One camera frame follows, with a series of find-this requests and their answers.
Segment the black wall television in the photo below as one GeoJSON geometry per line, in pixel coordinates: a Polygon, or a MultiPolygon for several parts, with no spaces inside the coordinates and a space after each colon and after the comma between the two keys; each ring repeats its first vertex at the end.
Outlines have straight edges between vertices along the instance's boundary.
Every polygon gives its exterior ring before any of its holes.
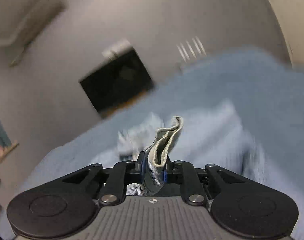
{"type": "Polygon", "coordinates": [[[79,83],[102,119],[130,105],[154,87],[134,48],[105,61],[79,83]]]}

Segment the white wifi router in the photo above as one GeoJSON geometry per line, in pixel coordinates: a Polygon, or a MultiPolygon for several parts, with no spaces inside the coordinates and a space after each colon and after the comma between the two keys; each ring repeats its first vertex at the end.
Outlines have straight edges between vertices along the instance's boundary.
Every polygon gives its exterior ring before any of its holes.
{"type": "Polygon", "coordinates": [[[199,37],[195,36],[190,41],[180,42],[176,48],[184,63],[207,57],[207,52],[199,37]]]}

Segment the blue fleece bed blanket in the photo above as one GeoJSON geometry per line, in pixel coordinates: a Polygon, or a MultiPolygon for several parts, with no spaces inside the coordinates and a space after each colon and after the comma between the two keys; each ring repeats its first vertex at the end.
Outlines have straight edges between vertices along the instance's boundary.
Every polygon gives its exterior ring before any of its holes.
{"type": "Polygon", "coordinates": [[[304,72],[260,50],[199,61],[134,107],[49,152],[0,214],[0,239],[304,239],[304,72]],[[264,152],[259,183],[210,163],[194,166],[205,206],[180,187],[153,196],[127,193],[100,205],[112,167],[92,159],[117,146],[118,132],[150,113],[164,123],[190,109],[230,101],[264,152]]]}

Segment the light blue denim shirt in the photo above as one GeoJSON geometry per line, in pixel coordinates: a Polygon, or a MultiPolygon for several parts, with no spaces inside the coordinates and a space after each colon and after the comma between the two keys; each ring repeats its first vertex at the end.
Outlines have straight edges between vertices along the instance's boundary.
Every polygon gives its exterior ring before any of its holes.
{"type": "Polygon", "coordinates": [[[153,196],[165,185],[166,160],[195,166],[216,164],[256,182],[264,181],[264,152],[243,127],[234,105],[223,101],[213,109],[190,109],[164,123],[155,113],[139,125],[118,132],[117,146],[92,159],[112,167],[122,157],[136,161],[145,153],[142,184],[132,183],[129,195],[153,196]]]}

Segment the white box above television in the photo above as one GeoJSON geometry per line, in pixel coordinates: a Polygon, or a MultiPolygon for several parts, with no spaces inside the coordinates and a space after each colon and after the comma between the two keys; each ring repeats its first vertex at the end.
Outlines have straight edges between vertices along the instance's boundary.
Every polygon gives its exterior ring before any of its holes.
{"type": "Polygon", "coordinates": [[[114,59],[132,48],[132,44],[127,39],[121,39],[106,48],[102,55],[106,59],[114,59]]]}

